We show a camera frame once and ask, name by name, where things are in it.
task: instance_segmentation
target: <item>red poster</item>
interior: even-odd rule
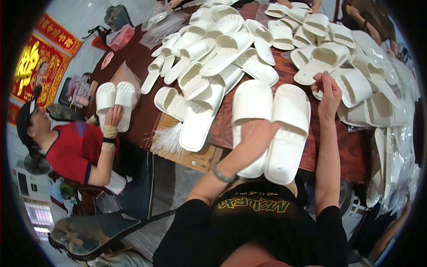
[[[16,127],[16,117],[18,116],[18,111],[20,109],[21,108],[18,107],[17,105],[9,102],[9,106],[7,107],[7,122],[10,125],[13,125]]]
[[[71,58],[76,55],[82,46],[82,41],[74,37],[46,13],[43,13],[35,29],[61,47]]]
[[[55,50],[45,40],[32,34],[25,46],[15,72],[12,97],[25,103],[33,97],[34,87],[41,85],[37,104],[46,108],[53,103],[59,83],[70,58]]]

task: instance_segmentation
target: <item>red plastic bag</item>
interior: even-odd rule
[[[120,31],[107,35],[107,45],[115,52],[122,49],[135,34],[135,30],[129,24],[122,27]]]

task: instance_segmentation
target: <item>plastic string bundle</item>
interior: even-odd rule
[[[171,128],[154,130],[153,144],[151,151],[165,158],[175,158],[182,160],[184,149],[179,144],[179,135],[182,130],[182,122],[178,122]]]

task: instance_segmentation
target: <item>jade bangle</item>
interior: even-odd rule
[[[213,165],[212,172],[215,177],[223,182],[230,183],[236,179],[236,175],[234,174],[231,178],[226,178],[222,173],[218,171],[218,162]]]

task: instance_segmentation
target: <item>red shirt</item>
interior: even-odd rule
[[[59,175],[87,184],[92,165],[98,165],[103,134],[83,121],[56,126],[58,138],[46,152],[46,160]]]

